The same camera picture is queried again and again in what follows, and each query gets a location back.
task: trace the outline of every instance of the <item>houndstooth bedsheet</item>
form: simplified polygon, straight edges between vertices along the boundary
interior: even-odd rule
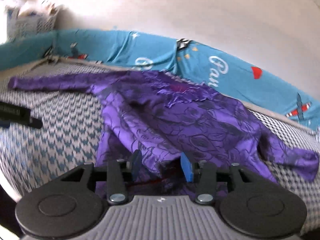
[[[105,68],[58,63],[41,65],[23,76],[101,73]],[[0,128],[0,169],[16,192],[24,195],[86,161],[95,162],[103,120],[97,98],[82,93],[8,91],[0,83],[0,100],[32,109],[43,121],[41,130],[11,124]],[[289,147],[320,153],[317,134],[252,111]],[[308,209],[302,233],[320,227],[320,172],[310,183],[281,165],[266,163],[277,181],[297,194]]]

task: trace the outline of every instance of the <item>purple sleeve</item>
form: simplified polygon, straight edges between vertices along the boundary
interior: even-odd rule
[[[319,170],[319,155],[312,150],[289,148],[284,141],[265,128],[266,141],[260,139],[260,150],[264,159],[287,166],[307,181],[313,181]]]
[[[34,78],[12,77],[8,83],[8,88],[25,91],[77,90],[89,93],[95,83],[106,79],[106,74],[81,73]]]

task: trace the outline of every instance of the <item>basket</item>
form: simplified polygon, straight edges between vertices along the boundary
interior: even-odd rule
[[[17,18],[19,9],[9,10],[7,12],[7,40],[52,31],[58,12],[59,10],[50,16],[33,15]]]

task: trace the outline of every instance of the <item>metal screw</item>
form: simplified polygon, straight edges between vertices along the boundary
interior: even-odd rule
[[[125,195],[121,193],[113,194],[109,198],[112,202],[121,202],[125,200]]]
[[[213,200],[213,196],[210,194],[201,194],[197,198],[200,202],[210,202]]]
[[[199,161],[199,167],[202,169],[206,162],[207,162],[206,160],[200,160]]]

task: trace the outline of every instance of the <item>purple garment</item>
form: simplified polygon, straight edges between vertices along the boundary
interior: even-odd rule
[[[180,83],[162,72],[121,71],[11,78],[9,88],[27,91],[77,90],[96,95],[105,128],[96,165],[127,159],[136,149],[143,155],[139,181],[132,187],[148,194],[176,194],[194,190],[178,169],[181,152],[218,167],[240,163],[276,182],[262,160],[292,168],[308,181],[318,171],[318,154],[287,147],[243,104],[206,85]],[[104,184],[97,192],[103,196]]]

